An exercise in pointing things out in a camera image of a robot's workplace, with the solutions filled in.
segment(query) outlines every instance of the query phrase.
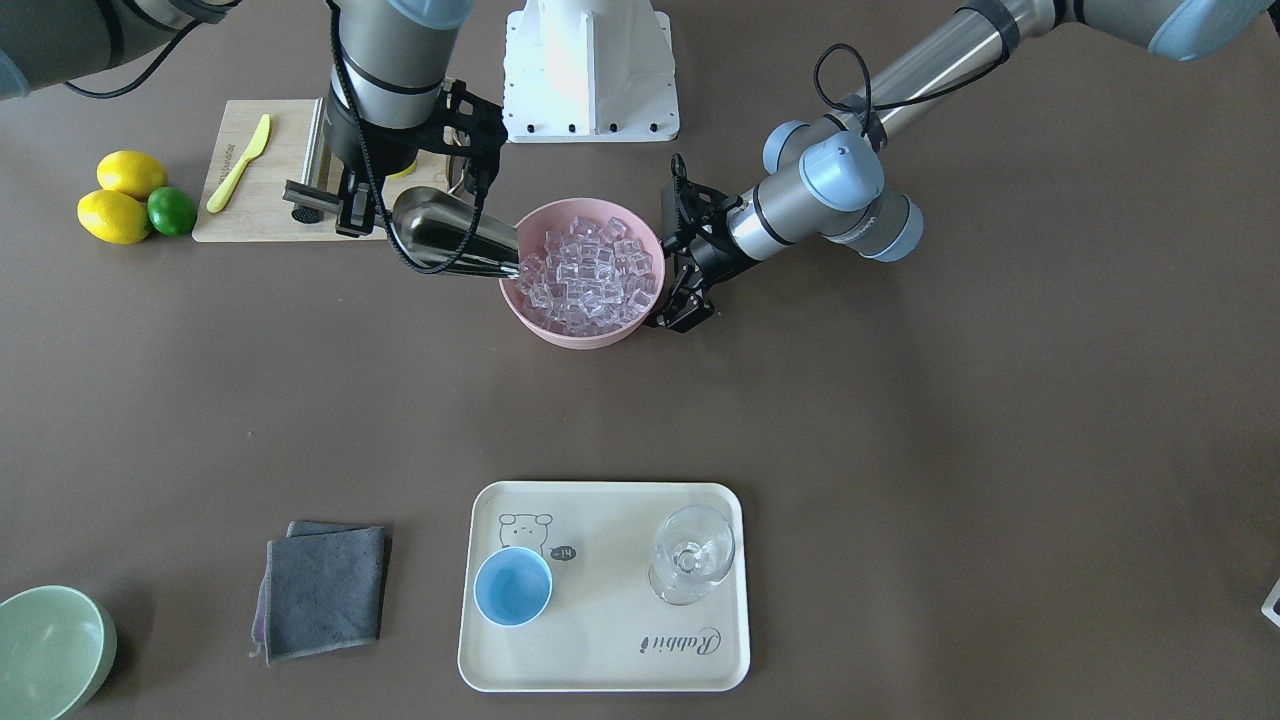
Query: wooden cutting board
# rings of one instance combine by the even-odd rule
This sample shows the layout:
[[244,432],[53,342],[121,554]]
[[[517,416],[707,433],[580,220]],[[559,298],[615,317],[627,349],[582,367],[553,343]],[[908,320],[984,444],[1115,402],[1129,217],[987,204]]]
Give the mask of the wooden cutting board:
[[[289,213],[293,204],[282,200],[284,181],[297,181],[310,142],[311,123],[319,100],[230,100],[223,111],[223,124],[218,131],[205,187],[200,193],[200,214],[191,232],[200,242],[297,242],[353,240],[333,231],[333,215],[325,215],[315,224],[302,224]],[[209,213],[205,204],[223,178],[239,159],[253,136],[262,114],[271,115],[271,138],[260,158],[250,163],[241,177],[236,193],[221,213]],[[388,206],[401,192],[415,186],[448,190],[448,159],[443,155],[420,152],[417,167],[401,178],[389,178],[383,190]],[[340,173],[340,163],[330,163],[330,177],[324,190],[333,192]],[[383,240],[383,231],[375,229],[365,240]]]

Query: blue cup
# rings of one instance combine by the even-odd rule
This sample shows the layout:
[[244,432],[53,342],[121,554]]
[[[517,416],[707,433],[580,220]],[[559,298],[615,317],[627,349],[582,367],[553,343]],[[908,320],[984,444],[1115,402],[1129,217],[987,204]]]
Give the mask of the blue cup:
[[480,565],[475,600],[490,623],[504,628],[524,625],[550,602],[552,569],[527,547],[504,547]]

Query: brown tabletop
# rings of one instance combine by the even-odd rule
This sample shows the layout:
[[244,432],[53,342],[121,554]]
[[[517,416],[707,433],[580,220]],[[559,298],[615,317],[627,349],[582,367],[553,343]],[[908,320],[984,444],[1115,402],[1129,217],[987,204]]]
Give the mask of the brown tabletop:
[[[481,96],[521,5],[477,3],[462,32],[451,73]],[[680,138],[509,146],[489,210],[598,196],[658,224],[675,151],[741,192],[768,132],[820,113],[823,49],[883,68],[955,5],[657,3]],[[83,717],[1280,715],[1258,611],[1280,578],[1270,24],[1187,65],[1080,27],[1028,41],[883,154],[925,213],[913,256],[813,240],[718,288],[687,336],[591,352],[381,242],[78,227],[102,155],[148,151],[198,195],[228,99],[324,94],[326,24],[315,1],[246,3],[124,99],[0,104],[0,596],[69,584],[115,616]],[[737,493],[737,689],[460,679],[471,502],[552,478]],[[383,634],[265,667],[248,625],[294,519],[392,529]]]

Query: towel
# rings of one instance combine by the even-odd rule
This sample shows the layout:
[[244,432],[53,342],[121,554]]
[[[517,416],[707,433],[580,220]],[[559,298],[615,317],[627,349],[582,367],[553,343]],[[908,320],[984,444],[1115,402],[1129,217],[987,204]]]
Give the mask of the towel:
[[266,543],[251,637],[266,664],[378,639],[385,532],[376,525],[289,523]]

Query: green bowl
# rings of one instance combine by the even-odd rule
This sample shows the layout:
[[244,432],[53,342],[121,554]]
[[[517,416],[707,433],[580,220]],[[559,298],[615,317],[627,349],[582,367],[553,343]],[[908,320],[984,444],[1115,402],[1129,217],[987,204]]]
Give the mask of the green bowl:
[[106,679],[115,624],[77,589],[32,588],[0,603],[0,717],[65,717]]

